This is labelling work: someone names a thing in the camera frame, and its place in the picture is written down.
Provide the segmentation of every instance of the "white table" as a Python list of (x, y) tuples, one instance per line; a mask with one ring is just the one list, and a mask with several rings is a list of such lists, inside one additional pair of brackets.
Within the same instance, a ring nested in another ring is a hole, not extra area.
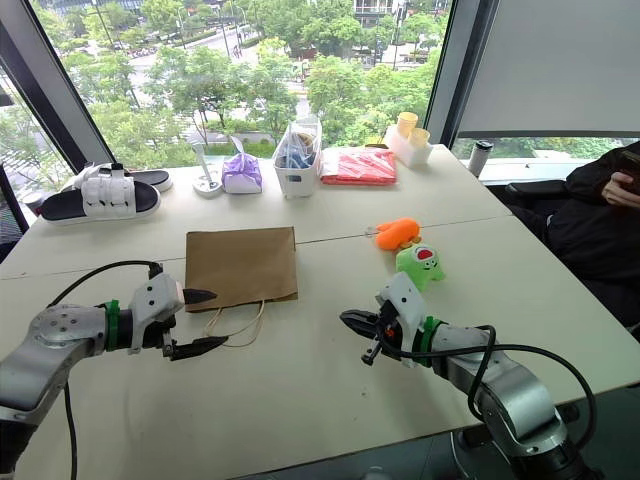
[[(425, 294), (457, 325), (490, 323), (502, 343), (564, 356), (595, 392), (640, 379), (640, 347), (589, 292), (513, 217), (423, 229), (447, 278)], [(255, 344), (168, 362), (157, 350), (105, 354), (71, 374), (79, 437), (79, 478), (226, 479), (319, 460), (474, 424), (466, 398), (424, 369), (380, 357), (367, 367), (368, 341), (341, 324), (345, 309), (376, 309), (374, 294), (394, 272), (392, 255), (366, 237), (299, 245), (299, 299), (271, 303)], [(165, 263), (184, 278), (184, 260)], [(128, 302), (144, 268), (105, 273), (70, 302)], [(0, 281), (0, 358), (31, 318), (80, 273)], [(226, 311), (220, 333), (255, 306)], [(200, 335), (210, 313), (178, 315), (175, 335)], [(610, 349), (611, 354), (594, 354)], [(556, 402), (582, 396), (560, 365), (513, 353)], [(62, 399), (19, 463), (17, 480), (67, 478)]]
[(199, 168), (173, 169), (173, 188), (148, 217), (65, 227), (39, 220), (0, 265), (0, 278), (76, 271), (124, 258), (182, 258), (185, 234), (192, 230), (293, 225), (296, 241), (306, 243), (362, 235), (367, 227), (399, 217), (430, 226), (510, 215), (443, 146), (422, 169), (398, 163), (393, 187), (321, 185), (311, 197), (287, 200), (271, 162), (263, 161), (261, 171), (260, 195), (206, 200), (191, 187)]

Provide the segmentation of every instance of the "orange plush toy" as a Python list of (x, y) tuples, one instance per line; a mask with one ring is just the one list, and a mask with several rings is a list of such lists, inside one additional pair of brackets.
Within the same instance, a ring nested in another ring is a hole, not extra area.
[(399, 218), (376, 227), (376, 245), (382, 250), (408, 248), (412, 243), (420, 243), (420, 225), (412, 218)]

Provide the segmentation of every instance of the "black jacket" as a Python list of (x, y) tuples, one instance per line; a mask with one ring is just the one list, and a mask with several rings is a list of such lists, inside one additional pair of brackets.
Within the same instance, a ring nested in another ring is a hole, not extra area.
[(625, 149), (640, 154), (640, 142), (611, 150), (569, 175), (572, 200), (551, 218), (548, 243), (580, 279), (624, 285), (640, 296), (640, 210), (609, 205), (602, 197)]

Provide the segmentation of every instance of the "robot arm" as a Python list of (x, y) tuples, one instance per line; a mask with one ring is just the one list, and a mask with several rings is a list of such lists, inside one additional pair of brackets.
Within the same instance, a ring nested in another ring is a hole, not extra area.
[(222, 345), (227, 337), (208, 337), (176, 345), (170, 329), (185, 301), (215, 298), (211, 292), (182, 290), (159, 273), (136, 290), (128, 309), (117, 300), (102, 307), (55, 305), (38, 314), (22, 344), (0, 362), (0, 478), (11, 478), (18, 458), (69, 377), (83, 358), (105, 350), (162, 348), (180, 360)]
[[(469, 394), (483, 352), (416, 360), (401, 358), (398, 353), (484, 347), (489, 343), (489, 334), (477, 328), (447, 325), (427, 316), (424, 300), (406, 273), (396, 274), (376, 299), (381, 307), (379, 314), (349, 310), (340, 316), (349, 328), (372, 339), (362, 360), (372, 365), (378, 353), (383, 353), (409, 367), (416, 364), (432, 367), (436, 374)], [(571, 443), (545, 386), (503, 351), (491, 353), (473, 402), (518, 479), (599, 478), (585, 466)]]

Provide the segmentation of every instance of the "red package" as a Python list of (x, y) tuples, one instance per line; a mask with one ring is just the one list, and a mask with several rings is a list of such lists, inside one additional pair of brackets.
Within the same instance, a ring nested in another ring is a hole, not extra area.
[(372, 147), (333, 147), (322, 151), (321, 181), (327, 185), (393, 185), (393, 152)]

